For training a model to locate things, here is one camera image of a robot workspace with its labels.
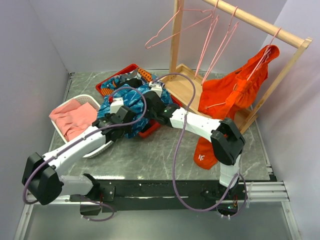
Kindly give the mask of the blue leaf-print shorts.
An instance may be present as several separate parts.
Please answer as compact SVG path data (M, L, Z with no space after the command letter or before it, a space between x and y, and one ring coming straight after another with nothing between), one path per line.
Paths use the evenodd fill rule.
M103 83L102 88L108 93L92 125L101 130L107 142L115 142L123 135L128 139L136 136L151 119L165 124L164 111L179 108L166 89L160 88L158 96L142 78L117 76Z

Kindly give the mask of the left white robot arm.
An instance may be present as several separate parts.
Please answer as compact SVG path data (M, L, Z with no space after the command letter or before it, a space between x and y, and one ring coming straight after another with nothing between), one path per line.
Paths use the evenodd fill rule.
M66 171L85 155L115 142L131 130L136 113L121 106L116 113L96 119L82 134L63 146L43 155L27 158L22 184L23 193L30 192L41 205L64 195L81 195L88 201L100 197L100 183L88 173L66 176Z

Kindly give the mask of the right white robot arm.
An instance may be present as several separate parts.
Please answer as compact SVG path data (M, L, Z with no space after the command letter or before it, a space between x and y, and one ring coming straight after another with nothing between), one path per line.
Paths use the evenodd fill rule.
M223 120L207 118L192 112L173 102L169 92L160 82L142 84L132 87L131 81L118 87L117 97L121 97L124 105L132 108L141 118L133 125L137 134L145 127L148 120L167 125L183 132L191 132L199 136L199 141L208 144L208 152L195 151L195 162L201 168L211 168L220 163L219 194L224 199L231 199L237 192L235 186L239 177L239 161L245 139L230 118Z

